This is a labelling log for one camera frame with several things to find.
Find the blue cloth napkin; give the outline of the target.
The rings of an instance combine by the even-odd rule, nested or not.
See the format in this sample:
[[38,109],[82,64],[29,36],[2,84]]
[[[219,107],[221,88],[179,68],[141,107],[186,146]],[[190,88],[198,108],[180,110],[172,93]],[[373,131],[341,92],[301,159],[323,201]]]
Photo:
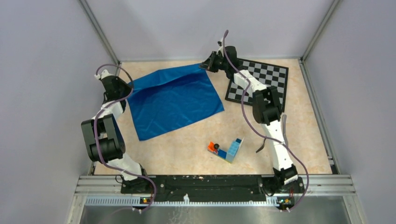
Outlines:
[[140,141],[223,112],[222,101],[199,64],[156,70],[133,81],[127,99]]

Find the colourful toy brick assembly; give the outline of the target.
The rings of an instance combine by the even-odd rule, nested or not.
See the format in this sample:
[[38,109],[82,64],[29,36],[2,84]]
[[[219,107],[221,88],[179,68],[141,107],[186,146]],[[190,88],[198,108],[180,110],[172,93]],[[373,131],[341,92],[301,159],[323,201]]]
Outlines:
[[230,147],[227,150],[223,150],[220,148],[220,145],[217,143],[210,142],[209,145],[207,146],[207,150],[221,159],[224,159],[225,161],[232,163],[243,143],[243,138],[239,139],[236,138],[230,145]]

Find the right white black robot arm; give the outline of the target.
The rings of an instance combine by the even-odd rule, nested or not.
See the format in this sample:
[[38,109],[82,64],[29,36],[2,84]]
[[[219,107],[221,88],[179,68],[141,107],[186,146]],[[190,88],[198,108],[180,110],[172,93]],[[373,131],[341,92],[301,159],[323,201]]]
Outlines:
[[213,73],[224,71],[230,81],[244,90],[243,96],[248,94],[253,99],[253,117],[265,131],[264,139],[272,142],[269,148],[273,156],[274,187],[279,192],[287,192],[298,179],[298,172],[282,133],[282,107],[277,88],[261,83],[242,69],[234,46],[221,45],[200,68]]

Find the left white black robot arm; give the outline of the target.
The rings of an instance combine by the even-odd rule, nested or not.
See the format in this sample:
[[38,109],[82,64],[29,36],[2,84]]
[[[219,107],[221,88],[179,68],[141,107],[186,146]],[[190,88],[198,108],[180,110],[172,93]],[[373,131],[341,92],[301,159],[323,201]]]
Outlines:
[[117,119],[126,110],[126,97],[133,90],[133,84],[127,84],[108,70],[98,72],[95,78],[103,84],[105,92],[97,114],[81,123],[88,156],[91,161],[118,171],[124,185],[144,193],[149,189],[150,181],[141,164],[126,153],[126,144],[117,124]]

